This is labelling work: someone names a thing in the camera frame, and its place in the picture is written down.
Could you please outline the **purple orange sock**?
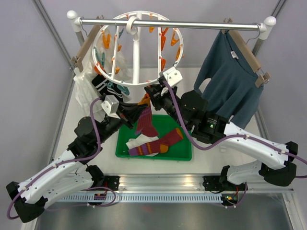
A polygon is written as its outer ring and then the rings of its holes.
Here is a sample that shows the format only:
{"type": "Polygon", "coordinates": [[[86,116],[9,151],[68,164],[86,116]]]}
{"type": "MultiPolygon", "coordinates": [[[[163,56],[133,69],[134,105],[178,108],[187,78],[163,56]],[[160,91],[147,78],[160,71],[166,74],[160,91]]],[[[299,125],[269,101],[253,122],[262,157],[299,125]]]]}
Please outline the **purple orange sock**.
{"type": "Polygon", "coordinates": [[[138,119],[135,135],[143,134],[151,138],[157,137],[159,133],[152,124],[152,109],[149,95],[145,94],[138,105],[146,105],[146,108],[138,119]]]}

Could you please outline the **teal front clothes peg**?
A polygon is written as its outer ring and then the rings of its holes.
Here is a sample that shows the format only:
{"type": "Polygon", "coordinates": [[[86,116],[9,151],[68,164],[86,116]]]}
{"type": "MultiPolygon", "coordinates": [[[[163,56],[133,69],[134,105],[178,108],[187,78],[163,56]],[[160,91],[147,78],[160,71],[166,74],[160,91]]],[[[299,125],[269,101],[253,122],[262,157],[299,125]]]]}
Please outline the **teal front clothes peg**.
{"type": "Polygon", "coordinates": [[[125,95],[130,94],[129,89],[126,86],[117,85],[117,88],[125,95]]]}

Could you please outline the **black sock with white stripes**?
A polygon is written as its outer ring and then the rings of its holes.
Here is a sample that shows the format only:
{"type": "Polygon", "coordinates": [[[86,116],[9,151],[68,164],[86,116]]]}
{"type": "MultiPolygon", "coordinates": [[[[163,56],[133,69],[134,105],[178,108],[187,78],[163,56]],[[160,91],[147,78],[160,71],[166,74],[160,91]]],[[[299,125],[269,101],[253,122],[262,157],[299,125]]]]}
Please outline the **black sock with white stripes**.
{"type": "Polygon", "coordinates": [[[109,81],[102,75],[97,75],[92,81],[92,85],[94,88],[101,94],[109,94],[108,92],[108,84],[109,81]]]}

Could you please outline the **maroon orange sock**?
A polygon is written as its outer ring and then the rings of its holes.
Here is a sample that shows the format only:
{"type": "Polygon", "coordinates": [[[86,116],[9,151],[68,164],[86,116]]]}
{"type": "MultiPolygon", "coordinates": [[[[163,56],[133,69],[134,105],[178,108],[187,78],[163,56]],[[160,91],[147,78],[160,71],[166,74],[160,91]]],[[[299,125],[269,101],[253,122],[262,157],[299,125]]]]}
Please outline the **maroon orange sock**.
{"type": "Polygon", "coordinates": [[[136,151],[137,153],[167,153],[168,149],[177,144],[178,142],[182,141],[184,136],[181,132],[180,128],[175,128],[172,131],[168,132],[163,137],[159,138],[156,141],[149,142],[139,146],[136,151]]]}

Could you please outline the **white round clip hanger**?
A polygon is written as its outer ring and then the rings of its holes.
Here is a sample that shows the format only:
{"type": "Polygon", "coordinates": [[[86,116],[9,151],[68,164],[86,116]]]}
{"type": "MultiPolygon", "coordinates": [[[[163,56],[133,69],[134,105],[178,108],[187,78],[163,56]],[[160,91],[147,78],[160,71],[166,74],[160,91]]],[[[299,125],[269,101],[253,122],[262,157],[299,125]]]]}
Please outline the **white round clip hanger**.
{"type": "MultiPolygon", "coordinates": [[[[150,11],[131,11],[125,14],[121,14],[114,19],[124,20],[125,18],[133,19],[144,19],[144,20],[169,20],[168,18],[150,11]]],[[[157,58],[157,75],[164,70],[171,67],[178,66],[180,60],[183,58],[184,54],[184,41],[183,36],[178,28],[171,27],[149,27],[149,32],[151,34],[156,34],[157,44],[155,57],[157,58]]],[[[128,26],[115,26],[115,31],[112,33],[117,36],[116,44],[122,45],[122,37],[124,34],[128,35],[128,38],[132,39],[132,70],[130,71],[131,80],[128,82],[120,82],[114,79],[115,74],[112,73],[110,76],[106,77],[118,85],[121,86],[149,86],[158,82],[158,79],[141,79],[140,75],[140,63],[141,63],[141,39],[144,37],[141,35],[142,28],[133,26],[128,28],[128,26]]]]}

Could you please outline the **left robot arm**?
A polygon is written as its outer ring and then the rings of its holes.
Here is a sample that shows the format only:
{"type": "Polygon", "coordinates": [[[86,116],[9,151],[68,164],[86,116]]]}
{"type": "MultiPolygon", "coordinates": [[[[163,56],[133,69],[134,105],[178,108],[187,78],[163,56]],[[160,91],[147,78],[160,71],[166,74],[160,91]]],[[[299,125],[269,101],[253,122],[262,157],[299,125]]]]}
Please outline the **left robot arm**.
{"type": "Polygon", "coordinates": [[[145,104],[94,99],[90,115],[83,117],[75,128],[76,139],[57,159],[29,179],[6,186],[12,199],[7,218],[27,223],[65,196],[80,190],[100,190],[105,181],[96,165],[88,166],[84,173],[71,179],[67,175],[95,158],[102,143],[122,126],[132,127],[145,108],[145,104]]]}

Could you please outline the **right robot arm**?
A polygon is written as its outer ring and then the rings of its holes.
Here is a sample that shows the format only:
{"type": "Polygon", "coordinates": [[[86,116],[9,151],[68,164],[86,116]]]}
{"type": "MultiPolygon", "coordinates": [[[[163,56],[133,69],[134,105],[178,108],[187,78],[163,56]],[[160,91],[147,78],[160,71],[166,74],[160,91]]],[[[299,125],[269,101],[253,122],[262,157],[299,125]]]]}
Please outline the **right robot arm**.
{"type": "Polygon", "coordinates": [[[236,126],[228,119],[206,110],[208,102],[194,90],[176,96],[177,88],[168,90],[164,84],[145,87],[155,110],[164,109],[186,132],[190,141],[235,149],[255,159],[239,166],[227,165],[219,176],[219,189],[233,190],[246,182],[265,181],[287,187],[296,178],[298,145],[294,142],[275,144],[236,126]]]}

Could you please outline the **white garment on hanger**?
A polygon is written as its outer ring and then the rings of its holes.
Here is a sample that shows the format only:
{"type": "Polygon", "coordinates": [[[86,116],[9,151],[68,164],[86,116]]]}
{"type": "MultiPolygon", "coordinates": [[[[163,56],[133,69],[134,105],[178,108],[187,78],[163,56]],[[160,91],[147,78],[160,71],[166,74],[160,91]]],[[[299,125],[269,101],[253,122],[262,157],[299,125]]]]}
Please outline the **white garment on hanger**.
{"type": "MultiPolygon", "coordinates": [[[[76,84],[76,100],[83,111],[88,114],[91,102],[101,94],[94,88],[91,81],[97,76],[115,74],[114,79],[120,82],[131,80],[130,71],[127,69],[126,60],[121,52],[122,45],[116,44],[117,36],[110,33],[108,28],[102,29],[96,35],[91,49],[84,57],[83,71],[75,68],[74,81],[76,84]]],[[[123,102],[130,100],[130,95],[123,94],[123,102]]]]}

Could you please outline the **left beige wooden hanger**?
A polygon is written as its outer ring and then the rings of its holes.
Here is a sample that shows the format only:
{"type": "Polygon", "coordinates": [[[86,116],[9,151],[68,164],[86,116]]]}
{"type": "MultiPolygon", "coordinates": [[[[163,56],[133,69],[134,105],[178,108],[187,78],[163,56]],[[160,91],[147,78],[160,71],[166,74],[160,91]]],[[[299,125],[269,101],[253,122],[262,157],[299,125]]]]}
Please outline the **left beige wooden hanger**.
{"type": "Polygon", "coordinates": [[[77,52],[77,54],[71,58],[72,64],[74,65],[75,68],[79,69],[79,72],[83,71],[82,61],[86,56],[87,52],[91,49],[94,39],[101,28],[102,28],[101,25],[94,25],[87,38],[81,44],[81,47],[77,52]]]}

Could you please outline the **beige wooden hanger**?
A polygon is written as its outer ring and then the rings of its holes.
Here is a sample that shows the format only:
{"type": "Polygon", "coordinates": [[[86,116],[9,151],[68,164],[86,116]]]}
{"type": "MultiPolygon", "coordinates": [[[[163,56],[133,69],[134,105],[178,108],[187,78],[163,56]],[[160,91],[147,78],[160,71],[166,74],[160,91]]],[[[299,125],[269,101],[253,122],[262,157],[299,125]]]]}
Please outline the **beige wooden hanger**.
{"type": "MultiPolygon", "coordinates": [[[[261,70],[260,62],[254,56],[254,54],[252,54],[251,49],[247,46],[240,33],[235,30],[222,30],[223,34],[225,34],[226,32],[230,34],[236,46],[240,50],[241,54],[244,56],[245,60],[247,61],[253,72],[257,73],[259,70],[261,70]]],[[[259,88],[260,86],[268,83],[270,78],[271,75],[268,72],[259,74],[257,80],[255,81],[256,87],[259,88]]]]}
{"type": "Polygon", "coordinates": [[[75,68],[79,69],[79,72],[83,71],[82,61],[86,56],[87,52],[91,49],[94,39],[101,28],[102,28],[101,25],[94,25],[87,38],[81,44],[81,47],[77,52],[77,54],[71,58],[72,64],[74,65],[75,68]]]}

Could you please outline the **blue sweater on hanger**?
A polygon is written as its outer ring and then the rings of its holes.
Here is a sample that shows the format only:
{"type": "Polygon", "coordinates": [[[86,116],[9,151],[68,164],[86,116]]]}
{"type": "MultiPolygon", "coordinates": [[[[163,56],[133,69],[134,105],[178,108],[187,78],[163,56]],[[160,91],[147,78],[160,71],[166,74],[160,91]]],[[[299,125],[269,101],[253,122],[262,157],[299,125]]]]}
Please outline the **blue sweater on hanger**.
{"type": "Polygon", "coordinates": [[[219,32],[194,83],[207,111],[245,128],[258,109],[263,86],[228,32],[219,32]]]}

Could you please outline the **right beige wooden hanger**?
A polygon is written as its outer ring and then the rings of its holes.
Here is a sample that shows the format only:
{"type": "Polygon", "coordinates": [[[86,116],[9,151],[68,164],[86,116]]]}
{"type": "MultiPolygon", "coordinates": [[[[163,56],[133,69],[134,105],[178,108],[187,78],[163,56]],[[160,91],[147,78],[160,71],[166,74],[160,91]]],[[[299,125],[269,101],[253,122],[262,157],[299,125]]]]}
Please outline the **right beige wooden hanger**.
{"type": "MultiPolygon", "coordinates": [[[[260,62],[254,56],[254,54],[252,54],[251,49],[247,46],[240,33],[235,30],[222,30],[223,34],[225,34],[226,32],[230,34],[236,46],[240,50],[241,54],[244,56],[245,60],[247,61],[253,72],[257,73],[259,70],[261,70],[260,62]]],[[[271,75],[268,72],[259,74],[257,80],[255,81],[256,87],[259,88],[260,86],[268,83],[270,78],[271,75]]]]}

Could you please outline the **green plastic tray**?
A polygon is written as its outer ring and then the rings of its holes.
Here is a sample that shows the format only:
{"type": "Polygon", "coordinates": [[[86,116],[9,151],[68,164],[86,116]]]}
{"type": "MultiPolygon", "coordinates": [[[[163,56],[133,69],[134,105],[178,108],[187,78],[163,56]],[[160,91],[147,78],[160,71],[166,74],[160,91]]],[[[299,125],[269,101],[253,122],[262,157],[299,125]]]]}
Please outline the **green plastic tray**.
{"type": "MultiPolygon", "coordinates": [[[[168,115],[153,115],[152,124],[159,133],[159,137],[165,136],[168,132],[175,128],[179,128],[179,125],[168,115]]],[[[119,129],[117,147],[115,155],[119,158],[129,158],[128,147],[126,143],[130,139],[137,138],[135,135],[135,128],[129,129],[123,126],[119,129]]],[[[152,157],[158,160],[172,160],[172,161],[190,161],[192,159],[192,146],[187,137],[174,146],[171,146],[167,153],[159,153],[152,157]]]]}

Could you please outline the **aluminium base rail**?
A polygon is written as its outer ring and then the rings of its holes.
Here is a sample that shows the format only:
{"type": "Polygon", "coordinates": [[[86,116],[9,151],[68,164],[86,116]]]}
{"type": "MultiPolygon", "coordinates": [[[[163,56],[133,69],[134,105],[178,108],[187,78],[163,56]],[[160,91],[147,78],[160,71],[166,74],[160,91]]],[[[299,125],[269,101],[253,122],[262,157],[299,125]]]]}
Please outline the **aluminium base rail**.
{"type": "MultiPolygon", "coordinates": [[[[149,192],[206,192],[203,186],[205,176],[217,177],[217,174],[106,174],[118,176],[119,179],[107,182],[108,187],[118,192],[149,193],[149,192]]],[[[248,182],[248,193],[293,193],[292,185],[278,187],[265,181],[248,182]]]]}

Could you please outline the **silver clothes rail bar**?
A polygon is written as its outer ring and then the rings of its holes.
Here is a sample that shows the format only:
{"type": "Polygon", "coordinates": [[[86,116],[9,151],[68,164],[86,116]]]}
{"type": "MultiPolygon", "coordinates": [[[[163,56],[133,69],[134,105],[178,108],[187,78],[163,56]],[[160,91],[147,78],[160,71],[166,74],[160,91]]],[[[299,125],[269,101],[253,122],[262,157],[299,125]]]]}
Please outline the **silver clothes rail bar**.
{"type": "Polygon", "coordinates": [[[265,40],[268,38],[272,28],[277,20],[273,16],[267,17],[262,23],[200,23],[200,22],[178,22],[170,20],[141,20],[139,18],[131,20],[124,17],[121,19],[83,19],[73,10],[67,12],[67,18],[70,20],[74,31],[80,31],[82,25],[103,25],[103,26],[133,26],[137,27],[171,27],[187,29],[212,29],[212,30],[235,30],[235,31],[258,31],[259,38],[265,40]]]}

